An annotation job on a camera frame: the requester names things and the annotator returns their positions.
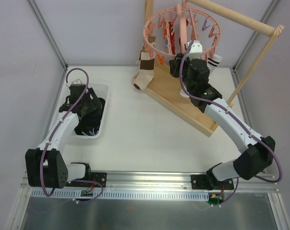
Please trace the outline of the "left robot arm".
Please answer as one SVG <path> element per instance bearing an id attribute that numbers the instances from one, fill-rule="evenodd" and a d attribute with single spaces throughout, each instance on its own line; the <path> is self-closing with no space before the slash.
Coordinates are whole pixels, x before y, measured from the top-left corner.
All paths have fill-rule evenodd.
<path id="1" fill-rule="evenodd" d="M 65 163 L 62 152 L 71 136 L 94 137 L 98 134 L 105 100 L 85 84 L 70 86 L 70 94 L 59 108 L 55 125 L 45 140 L 25 154 L 28 183 L 31 187 L 63 188 L 75 181 L 80 186 L 92 182 L 88 163 Z"/>

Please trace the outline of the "orange clothes peg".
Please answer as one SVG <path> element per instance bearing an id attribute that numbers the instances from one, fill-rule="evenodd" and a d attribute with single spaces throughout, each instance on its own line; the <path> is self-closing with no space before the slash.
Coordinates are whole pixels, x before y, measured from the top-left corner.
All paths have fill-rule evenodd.
<path id="1" fill-rule="evenodd" d="M 161 66 L 164 65 L 164 56 L 163 55 L 157 54 L 157 60 Z"/>

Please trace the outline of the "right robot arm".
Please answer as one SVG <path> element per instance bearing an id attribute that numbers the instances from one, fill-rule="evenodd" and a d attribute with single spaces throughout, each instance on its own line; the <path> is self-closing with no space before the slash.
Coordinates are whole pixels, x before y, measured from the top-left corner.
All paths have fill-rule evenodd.
<path id="1" fill-rule="evenodd" d="M 202 179 L 196 180 L 197 186 L 213 190 L 228 179 L 249 180 L 272 164 L 275 140 L 255 132 L 233 112 L 222 95 L 209 84 L 210 70 L 206 61 L 179 53 L 169 65 L 170 74 L 180 80 L 193 106 L 212 118 L 240 152 L 237 159 L 209 168 Z"/>

